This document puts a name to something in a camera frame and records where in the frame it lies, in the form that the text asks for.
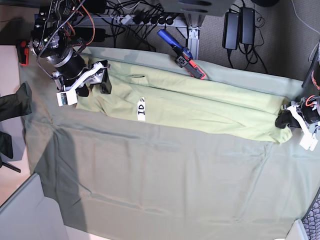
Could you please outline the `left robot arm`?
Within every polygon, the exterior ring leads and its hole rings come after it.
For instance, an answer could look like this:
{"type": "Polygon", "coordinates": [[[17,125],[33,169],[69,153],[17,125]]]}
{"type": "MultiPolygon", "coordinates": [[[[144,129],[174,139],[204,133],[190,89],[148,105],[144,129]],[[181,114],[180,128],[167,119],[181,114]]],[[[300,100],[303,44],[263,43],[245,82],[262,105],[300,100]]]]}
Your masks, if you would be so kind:
{"type": "Polygon", "coordinates": [[[294,118],[289,108],[294,107],[295,112],[302,117],[307,127],[320,123],[320,46],[311,61],[307,75],[301,85],[302,92],[289,103],[281,106],[275,126],[280,129],[301,128],[301,124],[294,118]]]}

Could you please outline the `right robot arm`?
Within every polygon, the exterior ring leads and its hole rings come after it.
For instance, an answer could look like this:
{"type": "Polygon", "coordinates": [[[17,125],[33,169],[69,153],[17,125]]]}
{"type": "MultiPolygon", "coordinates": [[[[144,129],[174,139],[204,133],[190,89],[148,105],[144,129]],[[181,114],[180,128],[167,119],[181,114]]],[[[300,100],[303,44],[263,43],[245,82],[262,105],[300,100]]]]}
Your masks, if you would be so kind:
{"type": "Polygon", "coordinates": [[[84,29],[84,33],[73,26],[78,17],[102,14],[106,2],[91,3],[86,0],[53,0],[39,9],[35,20],[29,48],[36,59],[46,59],[55,71],[48,76],[55,82],[59,100],[69,100],[69,95],[88,97],[88,85],[97,85],[102,94],[108,95],[112,85],[108,76],[109,63],[106,60],[86,63],[81,53],[90,45],[96,34],[95,26],[84,29]]]}

